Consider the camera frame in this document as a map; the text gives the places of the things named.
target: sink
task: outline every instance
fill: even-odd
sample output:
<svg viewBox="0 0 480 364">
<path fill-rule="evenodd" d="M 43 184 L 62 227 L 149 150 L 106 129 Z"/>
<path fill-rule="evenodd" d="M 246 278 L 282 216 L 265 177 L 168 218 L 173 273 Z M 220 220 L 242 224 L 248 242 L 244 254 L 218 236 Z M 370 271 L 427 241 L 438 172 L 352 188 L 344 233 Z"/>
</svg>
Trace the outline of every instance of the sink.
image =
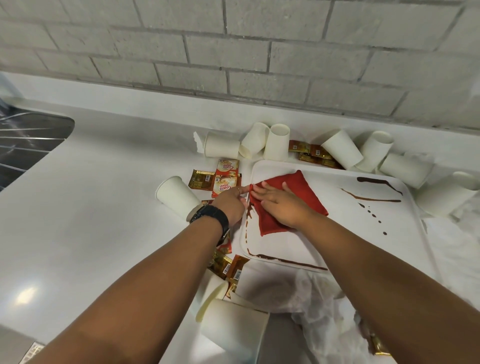
<svg viewBox="0 0 480 364">
<path fill-rule="evenodd" d="M 10 108 L 0 117 L 0 192 L 73 131 L 70 118 Z"/>
</svg>

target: white tray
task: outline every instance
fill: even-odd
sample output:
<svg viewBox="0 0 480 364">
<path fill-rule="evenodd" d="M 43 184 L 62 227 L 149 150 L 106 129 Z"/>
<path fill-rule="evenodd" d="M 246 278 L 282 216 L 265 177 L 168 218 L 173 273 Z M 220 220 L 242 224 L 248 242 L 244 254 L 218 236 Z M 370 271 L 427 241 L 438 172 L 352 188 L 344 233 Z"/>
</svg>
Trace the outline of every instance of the white tray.
<svg viewBox="0 0 480 364">
<path fill-rule="evenodd" d="M 438 268 L 418 216 L 417 207 L 403 182 L 387 176 L 335 170 L 316 165 L 262 160 L 253 167 L 251 183 L 258 183 L 297 170 L 302 171 L 309 186 L 329 212 L 329 218 L 430 277 L 439 278 Z M 388 181 L 403 195 L 386 184 L 359 182 L 358 177 Z M 401 202 L 359 200 L 342 191 L 342 188 L 359 197 Z M 241 248 L 248 258 L 327 272 L 324 269 L 315 268 L 327 267 L 320 254 L 303 235 L 295 231 L 261 237 L 258 215 L 254 208 L 250 215 L 251 217 L 246 215 L 243 217 L 240 235 Z"/>
</svg>

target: person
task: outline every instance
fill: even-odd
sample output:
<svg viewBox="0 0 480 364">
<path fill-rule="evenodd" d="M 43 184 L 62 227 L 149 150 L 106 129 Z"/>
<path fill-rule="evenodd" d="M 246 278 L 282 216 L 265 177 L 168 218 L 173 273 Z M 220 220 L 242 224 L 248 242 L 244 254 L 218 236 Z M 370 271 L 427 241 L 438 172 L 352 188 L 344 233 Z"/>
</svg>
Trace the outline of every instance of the person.
<svg viewBox="0 0 480 364">
<path fill-rule="evenodd" d="M 283 190 L 265 182 L 262 186 L 254 186 L 251 194 L 318 250 L 397 363 L 480 362 L 479 311 L 404 261 L 317 214 L 285 183 Z M 213 201 L 230 226 L 242 218 L 246 200 L 241 195 L 248 190 L 233 188 Z M 192 222 L 114 282 L 31 364 L 158 363 L 222 233 L 213 217 Z"/>
</svg>

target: upside-down cup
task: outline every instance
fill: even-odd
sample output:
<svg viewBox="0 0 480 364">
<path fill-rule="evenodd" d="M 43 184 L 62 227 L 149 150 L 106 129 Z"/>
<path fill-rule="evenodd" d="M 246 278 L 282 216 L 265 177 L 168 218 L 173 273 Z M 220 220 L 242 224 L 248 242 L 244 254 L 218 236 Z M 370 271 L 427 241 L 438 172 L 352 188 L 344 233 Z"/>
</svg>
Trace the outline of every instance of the upside-down cup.
<svg viewBox="0 0 480 364">
<path fill-rule="evenodd" d="M 398 178 L 410 187 L 420 188 L 432 168 L 433 163 L 390 153 L 380 166 L 380 172 Z"/>
<path fill-rule="evenodd" d="M 270 128 L 265 145 L 264 159 L 283 162 L 288 158 L 290 128 L 284 124 L 275 124 Z"/>
<path fill-rule="evenodd" d="M 192 212 L 198 210 L 202 204 L 179 176 L 163 181 L 157 188 L 155 196 L 184 221 L 188 221 Z"/>
<path fill-rule="evenodd" d="M 221 300 L 225 296 L 225 293 L 227 293 L 227 290 L 228 282 L 207 269 L 189 308 L 195 320 L 201 322 L 208 305 L 214 299 Z"/>
<path fill-rule="evenodd" d="M 255 154 L 265 148 L 269 133 L 270 128 L 267 125 L 262 122 L 256 122 L 241 141 L 239 148 L 240 154 L 247 159 L 251 159 Z"/>
<path fill-rule="evenodd" d="M 373 132 L 360 148 L 363 159 L 355 167 L 364 172 L 372 172 L 388 154 L 392 145 L 393 137 L 390 133 Z"/>
<path fill-rule="evenodd" d="M 322 147 L 346 170 L 352 168 L 363 159 L 363 155 L 345 130 L 332 130 L 327 134 L 327 137 L 329 138 L 322 144 Z"/>
<path fill-rule="evenodd" d="M 209 132 L 205 138 L 205 157 L 219 157 L 237 159 L 239 156 L 240 142 Z"/>
<path fill-rule="evenodd" d="M 447 217 L 480 190 L 480 180 L 465 172 L 454 172 L 437 183 L 422 187 L 417 205 L 436 217 Z"/>
<path fill-rule="evenodd" d="M 213 300 L 200 332 L 244 363 L 255 364 L 270 314 L 234 303 Z"/>
</svg>

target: folded cloth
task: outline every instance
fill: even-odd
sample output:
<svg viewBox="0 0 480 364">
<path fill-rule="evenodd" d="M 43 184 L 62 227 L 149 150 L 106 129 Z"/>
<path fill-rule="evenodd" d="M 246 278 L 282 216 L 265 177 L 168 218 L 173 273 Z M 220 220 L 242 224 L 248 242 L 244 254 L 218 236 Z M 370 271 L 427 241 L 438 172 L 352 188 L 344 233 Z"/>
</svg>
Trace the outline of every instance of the folded cloth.
<svg viewBox="0 0 480 364">
<path fill-rule="evenodd" d="M 295 173 L 284 174 L 283 176 L 271 178 L 266 180 L 266 182 L 270 186 L 278 188 L 279 190 L 282 190 L 282 183 L 286 182 L 292 192 L 305 201 L 308 206 L 310 206 L 319 214 L 328 216 L 328 211 L 308 185 L 301 170 L 298 170 Z M 262 183 L 257 183 L 257 186 L 262 187 Z M 277 219 L 265 211 L 260 201 L 252 195 L 250 195 L 250 202 L 253 204 L 253 207 L 255 207 L 255 211 L 258 214 L 261 236 L 271 234 L 273 232 L 294 230 L 288 226 L 280 224 Z"/>
</svg>

